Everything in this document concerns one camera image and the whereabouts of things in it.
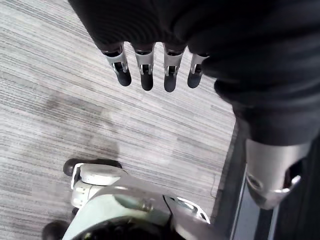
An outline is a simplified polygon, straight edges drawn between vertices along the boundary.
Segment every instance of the caster wheel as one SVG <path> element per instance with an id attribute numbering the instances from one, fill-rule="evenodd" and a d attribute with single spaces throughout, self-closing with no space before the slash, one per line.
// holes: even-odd
<path id="1" fill-rule="evenodd" d="M 130 75 L 129 69 L 126 72 L 124 72 L 123 70 L 119 70 L 117 77 L 118 77 L 119 83 L 122 86 L 127 87 L 131 84 L 131 75 Z"/>
<path id="2" fill-rule="evenodd" d="M 168 93 L 173 92 L 176 88 L 176 82 L 177 82 L 176 76 L 172 74 L 169 74 L 169 76 L 164 76 L 164 89 Z"/>
<path id="3" fill-rule="evenodd" d="M 152 74 L 149 74 L 149 71 L 145 71 L 143 75 L 141 75 L 141 86 L 143 90 L 150 91 L 154 86 L 154 77 Z"/>
<path id="4" fill-rule="evenodd" d="M 63 165 L 63 172 L 65 175 L 72 177 L 72 173 L 74 172 L 74 168 L 76 164 L 101 164 L 101 165 L 108 165 L 116 168 L 122 169 L 120 162 L 111 159 L 95 159 L 95 160 L 85 160 L 85 159 L 78 159 L 78 158 L 71 158 L 65 162 Z"/>
<path id="5" fill-rule="evenodd" d="M 200 80 L 201 80 L 201 74 L 199 73 L 192 74 L 191 72 L 189 72 L 189 76 L 188 76 L 189 88 L 195 89 L 196 87 L 198 87 L 198 85 L 200 84 Z"/>
<path id="6" fill-rule="evenodd" d="M 66 221 L 53 221 L 47 224 L 42 230 L 42 240 L 61 240 L 69 224 Z"/>

